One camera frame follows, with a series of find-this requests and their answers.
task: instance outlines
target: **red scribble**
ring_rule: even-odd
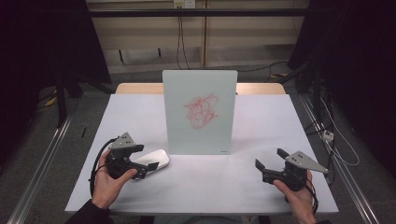
[[[213,107],[218,100],[218,97],[211,93],[206,98],[196,97],[188,105],[184,106],[189,109],[187,119],[190,120],[192,128],[201,129],[217,116],[213,111]]]

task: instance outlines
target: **person's arm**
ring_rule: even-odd
[[[308,180],[312,182],[312,174],[310,171],[307,171],[307,177]],[[274,185],[285,194],[286,198],[288,198],[291,213],[297,223],[317,223],[312,211],[312,195],[306,188],[294,192],[280,180],[275,180]]]
[[[105,152],[99,159],[99,170],[96,172],[95,188],[92,199],[87,201],[66,224],[88,224],[106,223],[110,210],[108,207],[113,204],[120,194],[122,186],[137,174],[136,169],[125,172],[120,178],[113,179],[108,175],[105,166],[106,156],[110,151]]]

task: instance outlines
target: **human hand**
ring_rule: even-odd
[[[312,182],[312,174],[309,170],[307,170],[307,178]],[[309,181],[306,181],[306,185],[312,188]],[[280,180],[274,180],[274,185],[288,198],[291,213],[297,223],[317,223],[312,211],[312,195],[306,188],[295,192]]]
[[[131,169],[125,172],[120,178],[113,179],[108,175],[106,164],[106,156],[110,150],[102,154],[99,159],[99,166],[101,167],[96,172],[95,188],[92,195],[92,203],[102,209],[107,209],[113,204],[120,194],[122,186],[137,174],[136,169]]]

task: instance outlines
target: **white table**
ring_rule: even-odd
[[[167,149],[163,95],[115,94],[108,103],[92,148],[65,208],[76,212],[91,198],[89,182],[94,159],[110,138],[128,132],[145,145],[141,157]],[[289,154],[301,150],[316,159],[288,95],[236,96],[233,147],[230,155],[169,155],[170,164],[140,181],[129,181],[110,207],[129,215],[273,215],[290,207],[276,187],[262,182],[255,159],[267,169],[281,171],[284,161],[277,148]],[[323,174],[313,172],[318,213],[338,208]]]

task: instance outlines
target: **white board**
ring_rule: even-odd
[[[236,71],[163,71],[171,154],[230,153],[236,80]]]

